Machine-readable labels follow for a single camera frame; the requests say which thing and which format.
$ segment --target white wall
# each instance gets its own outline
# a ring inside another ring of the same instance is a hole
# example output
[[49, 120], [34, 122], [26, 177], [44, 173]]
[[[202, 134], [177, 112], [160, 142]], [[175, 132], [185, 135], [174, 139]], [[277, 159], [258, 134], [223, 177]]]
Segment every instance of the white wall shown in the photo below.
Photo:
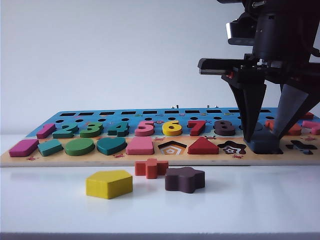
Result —
[[[227, 44], [242, 12], [216, 0], [2, 0], [1, 133], [67, 110], [235, 107], [197, 64], [251, 52]], [[276, 107], [279, 87], [267, 85], [263, 106]]]

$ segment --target dark purple flower-shaped block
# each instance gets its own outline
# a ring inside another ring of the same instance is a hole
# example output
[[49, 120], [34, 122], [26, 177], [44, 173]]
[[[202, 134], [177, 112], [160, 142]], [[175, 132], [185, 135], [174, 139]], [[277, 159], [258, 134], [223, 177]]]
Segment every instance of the dark purple flower-shaped block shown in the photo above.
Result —
[[186, 166], [168, 168], [165, 174], [165, 190], [192, 194], [205, 187], [205, 172]]

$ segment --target red cross-shaped block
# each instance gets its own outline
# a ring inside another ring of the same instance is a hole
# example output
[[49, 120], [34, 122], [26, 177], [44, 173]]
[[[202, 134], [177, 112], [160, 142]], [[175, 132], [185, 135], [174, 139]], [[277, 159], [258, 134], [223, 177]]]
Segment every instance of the red cross-shaped block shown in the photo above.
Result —
[[168, 161], [158, 161], [156, 158], [149, 158], [147, 161], [135, 161], [134, 173], [136, 176], [156, 179], [158, 175], [165, 175], [168, 167]]

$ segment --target yellow pentagon block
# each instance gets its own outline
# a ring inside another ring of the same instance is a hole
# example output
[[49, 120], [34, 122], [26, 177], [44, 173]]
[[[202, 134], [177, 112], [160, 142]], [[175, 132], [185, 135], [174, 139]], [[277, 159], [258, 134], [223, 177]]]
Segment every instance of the yellow pentagon block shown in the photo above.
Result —
[[113, 199], [131, 193], [132, 175], [125, 170], [97, 171], [85, 180], [88, 196]]

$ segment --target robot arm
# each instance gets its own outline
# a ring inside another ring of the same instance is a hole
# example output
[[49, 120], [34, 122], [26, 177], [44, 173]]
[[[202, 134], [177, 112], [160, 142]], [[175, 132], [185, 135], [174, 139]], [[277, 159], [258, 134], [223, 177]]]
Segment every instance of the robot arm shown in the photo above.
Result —
[[299, 118], [320, 102], [320, 63], [309, 63], [319, 21], [320, 1], [218, 0], [242, 2], [245, 12], [227, 23], [228, 43], [253, 46], [244, 59], [202, 58], [200, 74], [222, 75], [235, 97], [243, 136], [250, 142], [265, 96], [264, 81], [280, 84], [273, 136], [281, 139]]

